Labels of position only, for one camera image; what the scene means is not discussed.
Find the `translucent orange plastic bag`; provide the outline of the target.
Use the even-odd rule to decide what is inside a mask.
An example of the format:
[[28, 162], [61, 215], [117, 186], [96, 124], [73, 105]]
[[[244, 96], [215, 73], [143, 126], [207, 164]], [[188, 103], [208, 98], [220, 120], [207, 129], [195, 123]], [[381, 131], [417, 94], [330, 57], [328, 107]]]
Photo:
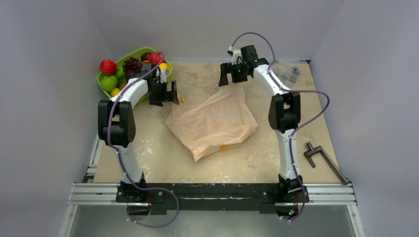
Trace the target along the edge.
[[178, 98], [180, 103], [172, 106], [166, 125], [195, 161], [244, 142], [258, 127], [241, 86], [223, 86], [198, 105], [187, 103], [181, 95]]

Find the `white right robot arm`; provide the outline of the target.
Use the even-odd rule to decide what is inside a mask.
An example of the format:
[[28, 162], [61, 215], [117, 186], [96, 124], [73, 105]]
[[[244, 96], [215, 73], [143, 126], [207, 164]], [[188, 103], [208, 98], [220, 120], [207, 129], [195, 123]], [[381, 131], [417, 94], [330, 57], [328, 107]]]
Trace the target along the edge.
[[220, 65], [219, 86], [229, 82], [241, 83], [252, 77], [261, 83], [271, 97], [268, 122], [275, 131], [280, 151], [280, 173], [277, 194], [289, 201], [302, 189], [302, 177], [296, 158], [296, 139], [293, 133], [301, 121], [301, 102], [298, 92], [291, 92], [276, 75], [265, 58], [259, 58], [255, 46], [236, 49], [230, 46], [227, 53], [231, 62]]

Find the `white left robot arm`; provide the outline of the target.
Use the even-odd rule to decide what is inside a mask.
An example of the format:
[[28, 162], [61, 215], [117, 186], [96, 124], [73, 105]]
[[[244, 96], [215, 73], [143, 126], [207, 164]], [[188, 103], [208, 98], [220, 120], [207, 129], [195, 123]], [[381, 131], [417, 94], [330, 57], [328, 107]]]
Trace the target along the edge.
[[176, 81], [168, 88], [167, 72], [158, 65], [146, 63], [140, 72], [128, 80], [127, 85], [116, 96], [98, 103], [98, 136], [112, 148], [122, 172], [121, 193], [135, 202], [146, 199], [149, 188], [135, 158], [132, 142], [136, 136], [133, 108], [144, 95], [149, 104], [163, 106], [172, 102], [179, 105]]

